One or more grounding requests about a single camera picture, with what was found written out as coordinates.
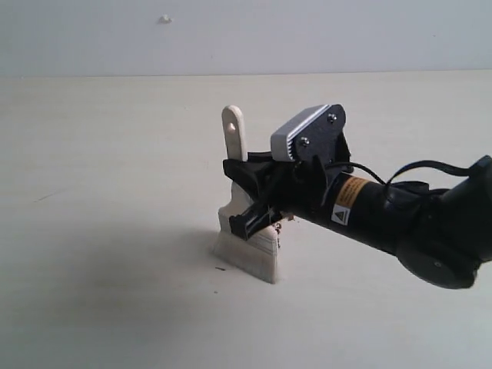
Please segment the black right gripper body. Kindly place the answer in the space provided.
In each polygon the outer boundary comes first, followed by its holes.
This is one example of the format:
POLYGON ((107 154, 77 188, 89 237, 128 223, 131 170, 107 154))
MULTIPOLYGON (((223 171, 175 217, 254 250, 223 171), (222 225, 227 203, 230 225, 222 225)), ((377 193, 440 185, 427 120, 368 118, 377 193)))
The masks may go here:
POLYGON ((310 161, 281 162, 268 159, 264 175, 264 223, 271 225, 290 215, 321 227, 334 227, 331 219, 338 192, 346 181, 346 167, 310 161))

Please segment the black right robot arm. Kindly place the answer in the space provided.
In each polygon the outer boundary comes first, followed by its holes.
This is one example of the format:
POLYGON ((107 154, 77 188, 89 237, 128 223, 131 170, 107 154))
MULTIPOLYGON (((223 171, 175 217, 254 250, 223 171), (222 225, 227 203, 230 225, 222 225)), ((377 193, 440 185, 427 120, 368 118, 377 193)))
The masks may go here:
POLYGON ((396 257, 410 273, 439 288, 466 289, 491 259, 491 159, 468 168, 416 161, 460 178, 453 188, 423 181, 352 175, 354 163, 280 162, 261 154, 227 159, 224 173, 252 204, 229 219, 232 233, 249 239, 293 215, 396 257))

